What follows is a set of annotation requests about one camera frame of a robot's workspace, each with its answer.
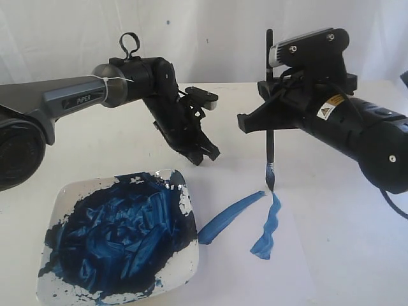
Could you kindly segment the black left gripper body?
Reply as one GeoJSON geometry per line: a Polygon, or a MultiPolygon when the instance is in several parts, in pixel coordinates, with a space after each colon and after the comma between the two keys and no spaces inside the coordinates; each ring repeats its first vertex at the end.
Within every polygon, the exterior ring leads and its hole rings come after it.
{"type": "Polygon", "coordinates": [[[174,151],[183,156],[207,154],[200,124],[205,116],[205,100],[191,94],[161,92],[143,102],[155,119],[155,127],[174,151]]]}

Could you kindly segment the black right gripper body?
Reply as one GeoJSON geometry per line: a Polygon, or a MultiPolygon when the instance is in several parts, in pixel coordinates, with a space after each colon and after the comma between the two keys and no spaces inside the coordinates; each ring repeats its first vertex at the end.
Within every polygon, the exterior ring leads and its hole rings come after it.
{"type": "Polygon", "coordinates": [[[379,107],[329,81],[305,86],[296,73],[280,79],[280,128],[299,129],[337,150],[379,150],[383,118],[379,107]]]}

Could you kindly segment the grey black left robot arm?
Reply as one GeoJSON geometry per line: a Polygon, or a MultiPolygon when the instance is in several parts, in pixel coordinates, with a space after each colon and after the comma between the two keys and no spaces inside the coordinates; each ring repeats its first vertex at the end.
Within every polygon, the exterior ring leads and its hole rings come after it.
{"type": "Polygon", "coordinates": [[[111,58],[88,76],[1,86],[1,189],[16,187],[39,168],[55,142],[55,123],[94,105],[116,108],[141,100],[167,144],[192,164],[219,149],[201,129],[216,94],[181,91],[173,64],[162,57],[111,58]]]}

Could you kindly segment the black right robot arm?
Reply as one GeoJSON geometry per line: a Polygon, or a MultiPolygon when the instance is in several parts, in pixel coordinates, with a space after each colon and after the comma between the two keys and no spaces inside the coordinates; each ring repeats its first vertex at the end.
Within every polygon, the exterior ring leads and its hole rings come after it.
{"type": "Polygon", "coordinates": [[[407,191],[407,116],[356,98],[356,76],[345,87],[330,80],[307,84],[302,73],[258,82],[264,102],[237,116],[246,134],[300,129],[358,163],[377,188],[407,191]]]}

